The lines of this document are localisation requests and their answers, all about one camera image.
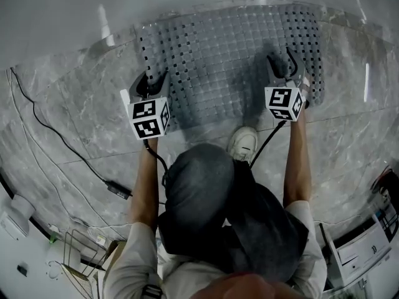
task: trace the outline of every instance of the black pants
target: black pants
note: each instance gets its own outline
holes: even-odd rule
[[[247,163],[214,145],[195,146],[169,169],[166,198],[159,228],[168,253],[270,281],[286,282],[294,273],[308,231],[255,183]],[[222,228],[225,218],[231,226]]]

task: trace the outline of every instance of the white shirt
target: white shirt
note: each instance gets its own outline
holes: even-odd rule
[[[309,203],[296,201],[286,210],[309,230],[304,253],[292,276],[294,288],[309,298],[321,298],[327,266],[315,238]],[[163,247],[160,247],[157,256],[153,231],[147,225],[136,222],[132,224],[127,244],[107,277],[104,294],[105,299],[153,298],[142,296],[143,289],[157,293],[159,287],[162,292],[159,298],[185,299],[224,275],[206,262],[169,255]]]

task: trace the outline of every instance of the gray mat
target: gray mat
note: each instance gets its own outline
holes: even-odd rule
[[[171,130],[260,114],[266,57],[290,74],[287,46],[313,76],[310,105],[324,98],[319,28],[307,6],[201,12],[147,24],[138,38],[150,83],[165,70],[171,74]]]

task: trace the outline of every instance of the white cube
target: white cube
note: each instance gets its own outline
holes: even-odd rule
[[[265,87],[266,108],[278,120],[297,121],[304,99],[297,87]]]
[[[170,119],[166,97],[129,104],[130,125],[138,140],[165,135]]]

